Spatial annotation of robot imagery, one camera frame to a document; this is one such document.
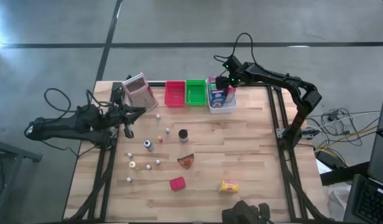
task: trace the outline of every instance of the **green bin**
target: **green bin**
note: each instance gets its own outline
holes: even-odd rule
[[[205,80],[186,80],[186,105],[206,105],[206,82]]]

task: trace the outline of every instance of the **gray floor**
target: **gray floor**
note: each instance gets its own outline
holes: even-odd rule
[[[116,0],[0,1],[0,44],[105,43]],[[233,42],[240,32],[255,42],[383,41],[381,0],[146,0],[124,1],[114,33],[123,42]],[[92,90],[103,48],[0,49],[0,140],[42,153],[40,164],[21,168],[8,223],[60,220],[75,157],[23,136],[38,116],[59,115],[44,102],[56,87],[85,104]],[[103,80],[123,80],[144,72],[149,80],[205,78],[223,71],[214,54],[231,48],[111,49]],[[249,48],[240,60],[251,61]],[[323,100],[312,114],[344,107],[350,112],[379,110],[383,99],[383,47],[256,48],[265,68],[289,72],[314,83]],[[60,95],[52,101],[66,107]],[[377,115],[354,121],[358,129]],[[363,147],[336,144],[348,164],[369,159],[373,136]],[[78,141],[51,141],[78,150]],[[314,144],[322,142],[321,137]]]

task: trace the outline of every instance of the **small toy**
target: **small toy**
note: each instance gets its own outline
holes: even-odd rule
[[[183,177],[178,177],[169,181],[171,185],[171,190],[177,191],[184,189],[186,187],[185,179]]]
[[[236,181],[224,180],[221,184],[221,193],[235,194],[239,192],[239,184]]]
[[[194,154],[178,159],[178,163],[185,169],[189,169],[194,163]]]
[[[130,168],[135,168],[136,167],[136,162],[134,162],[134,161],[129,162],[129,167]]]
[[[154,150],[153,148],[153,144],[149,141],[149,140],[146,140],[143,142],[143,145],[144,147],[146,147],[147,150],[149,150],[150,152],[152,152]]]
[[[180,130],[178,135],[179,135],[179,141],[182,144],[185,144],[189,141],[187,130],[185,129]]]

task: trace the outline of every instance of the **black metal table frame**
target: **black metal table frame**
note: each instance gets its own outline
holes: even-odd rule
[[[157,82],[149,82],[149,86],[151,87],[164,87],[165,82],[164,81],[157,81]],[[265,83],[255,83],[252,84],[251,86],[256,86],[256,87],[264,87],[267,88],[267,93],[269,97],[269,104],[270,104],[270,112],[272,114],[272,120],[273,120],[273,128],[274,128],[274,133],[277,128],[280,128],[279,124],[279,118],[277,117],[277,111],[274,103],[274,94],[273,91],[276,92],[277,98],[279,101],[279,108],[280,108],[280,113],[281,113],[281,119],[283,121],[283,128],[286,128],[288,126],[288,119],[287,119],[287,113],[285,110],[285,105],[284,105],[284,99],[282,95],[282,90],[281,88],[277,86],[272,86],[268,85]],[[295,207],[292,199],[292,191],[291,191],[291,184],[285,176],[285,171],[288,169],[287,167],[287,161],[285,160],[285,155],[283,149],[280,148],[279,145],[279,139],[276,137],[277,140],[277,149],[279,151],[279,159],[280,159],[280,167],[282,171],[282,178],[283,178],[283,183],[284,183],[284,190],[285,190],[285,197],[287,200],[287,207],[288,207],[288,213],[290,216],[290,221],[291,222],[314,222],[312,219],[308,219],[308,213],[307,213],[307,208],[303,204],[301,198],[299,195],[297,195],[298,198],[298,204],[300,208],[300,214],[301,218],[297,218],[297,215],[295,213]],[[94,180],[94,187],[93,191],[96,191],[96,188],[99,188],[97,192],[99,192],[104,184],[104,192],[103,192],[103,198],[102,198],[102,204],[100,208],[100,214],[98,218],[95,218],[95,210],[96,210],[96,197],[92,199],[92,203],[88,206],[88,216],[87,219],[82,219],[82,217],[76,219],[76,220],[67,220],[67,223],[104,223],[106,219],[106,214],[107,214],[107,207],[108,207],[108,200],[109,200],[109,192],[110,192],[110,185],[111,185],[111,177],[114,169],[114,158],[116,156],[116,146],[117,146],[117,138],[115,139],[115,144],[113,144],[113,147],[110,149],[102,149],[100,150],[99,153],[99,158],[98,158],[98,164],[96,167],[96,174],[95,174],[95,180]],[[106,170],[103,172],[103,164],[104,164],[104,157],[106,154],[106,151],[110,150],[109,154],[109,161],[108,165],[106,167]],[[298,171],[298,165],[297,165],[297,160],[295,157],[295,152],[293,149],[288,150],[289,153],[289,161],[291,163],[292,167],[292,175],[294,176],[295,180],[299,184],[299,186],[302,187],[301,180],[300,180],[300,175]],[[134,223],[134,224],[141,224],[142,222],[129,222],[129,223]]]

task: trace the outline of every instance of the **metal grater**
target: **metal grater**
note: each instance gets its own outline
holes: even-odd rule
[[[124,81],[122,86],[131,106],[145,107],[149,111],[158,105],[143,73]]]

